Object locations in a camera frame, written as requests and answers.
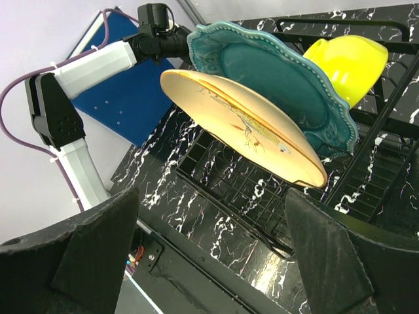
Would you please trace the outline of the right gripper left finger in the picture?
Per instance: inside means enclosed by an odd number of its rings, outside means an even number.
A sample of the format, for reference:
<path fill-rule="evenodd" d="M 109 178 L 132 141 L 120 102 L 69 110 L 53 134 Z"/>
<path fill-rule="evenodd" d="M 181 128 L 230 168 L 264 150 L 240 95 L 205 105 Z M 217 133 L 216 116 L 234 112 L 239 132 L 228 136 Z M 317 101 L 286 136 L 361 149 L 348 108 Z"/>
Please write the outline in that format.
<path fill-rule="evenodd" d="M 114 313 L 139 191 L 1 244 L 2 313 Z"/>

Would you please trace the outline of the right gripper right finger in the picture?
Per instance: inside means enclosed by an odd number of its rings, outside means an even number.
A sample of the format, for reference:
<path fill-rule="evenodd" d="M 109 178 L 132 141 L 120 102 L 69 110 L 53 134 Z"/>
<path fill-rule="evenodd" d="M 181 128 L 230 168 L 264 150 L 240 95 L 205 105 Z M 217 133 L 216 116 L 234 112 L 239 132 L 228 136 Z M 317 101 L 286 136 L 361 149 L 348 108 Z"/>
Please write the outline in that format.
<path fill-rule="evenodd" d="M 312 313 L 417 313 L 418 241 L 295 188 L 285 219 Z"/>

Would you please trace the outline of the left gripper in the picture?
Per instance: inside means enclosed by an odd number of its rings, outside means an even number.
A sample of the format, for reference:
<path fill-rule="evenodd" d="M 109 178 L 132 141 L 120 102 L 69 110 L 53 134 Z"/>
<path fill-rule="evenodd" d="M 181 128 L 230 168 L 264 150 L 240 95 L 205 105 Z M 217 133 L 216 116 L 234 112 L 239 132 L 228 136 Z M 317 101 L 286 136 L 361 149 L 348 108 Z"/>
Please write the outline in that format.
<path fill-rule="evenodd" d="M 164 3 L 147 3 L 137 8 L 138 33 L 130 37 L 130 47 L 136 61 L 153 60 L 159 63 L 164 58 L 180 58 L 191 63 L 187 36 L 191 33 L 174 22 L 174 15 Z"/>

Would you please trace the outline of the teal scalloped plate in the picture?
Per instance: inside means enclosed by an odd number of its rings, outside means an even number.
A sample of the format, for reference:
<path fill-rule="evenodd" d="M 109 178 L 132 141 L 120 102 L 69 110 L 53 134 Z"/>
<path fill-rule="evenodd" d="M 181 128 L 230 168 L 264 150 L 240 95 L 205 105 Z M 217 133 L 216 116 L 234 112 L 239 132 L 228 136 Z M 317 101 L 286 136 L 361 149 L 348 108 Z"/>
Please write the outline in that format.
<path fill-rule="evenodd" d="M 320 155 L 354 152 L 359 132 L 349 103 L 315 63 L 272 34 L 214 22 L 198 25 L 188 34 L 187 45 L 197 71 L 228 78 L 267 98 Z"/>

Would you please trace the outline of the black wire dish rack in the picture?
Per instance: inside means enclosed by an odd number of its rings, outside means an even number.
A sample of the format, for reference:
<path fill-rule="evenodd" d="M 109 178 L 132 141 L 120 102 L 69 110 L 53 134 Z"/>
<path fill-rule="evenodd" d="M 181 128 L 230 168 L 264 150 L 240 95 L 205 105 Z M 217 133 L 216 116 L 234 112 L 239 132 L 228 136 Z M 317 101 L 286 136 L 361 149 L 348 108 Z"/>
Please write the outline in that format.
<path fill-rule="evenodd" d="M 372 139 L 390 125 L 401 137 L 418 128 L 390 111 L 418 70 L 418 45 L 358 35 L 330 40 L 250 30 L 231 22 L 188 35 L 193 70 L 164 75 L 170 94 L 202 128 L 177 174 L 255 239 L 293 258 L 283 211 L 298 188 L 351 210 L 360 189 L 390 187 L 372 177 Z"/>

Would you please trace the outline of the beige bird plate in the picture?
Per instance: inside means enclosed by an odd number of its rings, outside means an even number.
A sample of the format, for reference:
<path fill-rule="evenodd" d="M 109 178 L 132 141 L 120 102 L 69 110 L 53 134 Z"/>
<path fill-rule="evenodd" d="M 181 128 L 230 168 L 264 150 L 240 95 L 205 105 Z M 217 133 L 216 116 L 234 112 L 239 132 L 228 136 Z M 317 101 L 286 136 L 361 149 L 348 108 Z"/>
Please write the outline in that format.
<path fill-rule="evenodd" d="M 281 109 L 228 78 L 172 69 L 163 92 L 199 126 L 281 179 L 321 188 L 327 173 L 301 129 Z"/>

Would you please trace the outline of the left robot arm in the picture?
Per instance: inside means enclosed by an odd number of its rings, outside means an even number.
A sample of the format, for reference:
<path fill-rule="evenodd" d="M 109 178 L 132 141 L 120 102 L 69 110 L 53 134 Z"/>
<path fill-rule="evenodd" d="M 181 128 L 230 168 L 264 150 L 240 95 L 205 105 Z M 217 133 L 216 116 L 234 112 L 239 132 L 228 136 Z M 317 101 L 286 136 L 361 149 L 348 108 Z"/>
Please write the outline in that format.
<path fill-rule="evenodd" d="M 163 58 L 190 62 L 184 26 L 174 21 L 164 3 L 138 7 L 136 34 L 93 46 L 61 65 L 39 71 L 25 80 L 33 129 L 48 147 L 80 211 L 109 199 L 85 141 L 82 118 L 72 104 L 81 93 L 147 60 Z"/>

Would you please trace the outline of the blue binder left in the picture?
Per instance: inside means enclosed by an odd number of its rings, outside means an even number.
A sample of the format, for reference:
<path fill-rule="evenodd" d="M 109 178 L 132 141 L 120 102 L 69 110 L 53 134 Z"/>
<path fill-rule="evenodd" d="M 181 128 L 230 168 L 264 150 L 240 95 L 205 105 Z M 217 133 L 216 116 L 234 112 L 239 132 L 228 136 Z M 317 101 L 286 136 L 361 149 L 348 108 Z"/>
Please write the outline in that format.
<path fill-rule="evenodd" d="M 107 44 L 137 33 L 137 27 L 129 18 L 115 12 L 107 15 L 107 21 Z M 92 46 L 99 48 L 104 38 L 103 16 L 98 13 L 68 58 L 88 51 Z M 167 59 L 159 64 L 147 60 L 88 89 L 73 99 L 72 104 L 140 147 L 172 106 L 160 87 L 160 75 L 173 68 Z"/>

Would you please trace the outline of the yellow bowl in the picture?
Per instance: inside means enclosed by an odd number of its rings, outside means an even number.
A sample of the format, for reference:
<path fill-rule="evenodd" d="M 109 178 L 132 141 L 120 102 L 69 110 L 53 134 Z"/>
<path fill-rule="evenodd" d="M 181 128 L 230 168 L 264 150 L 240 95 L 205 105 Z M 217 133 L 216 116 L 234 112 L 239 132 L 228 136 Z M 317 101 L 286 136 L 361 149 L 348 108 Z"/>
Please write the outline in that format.
<path fill-rule="evenodd" d="M 303 54 L 327 75 L 337 94 L 355 107 L 377 82 L 388 58 L 388 49 L 359 35 L 319 39 Z"/>

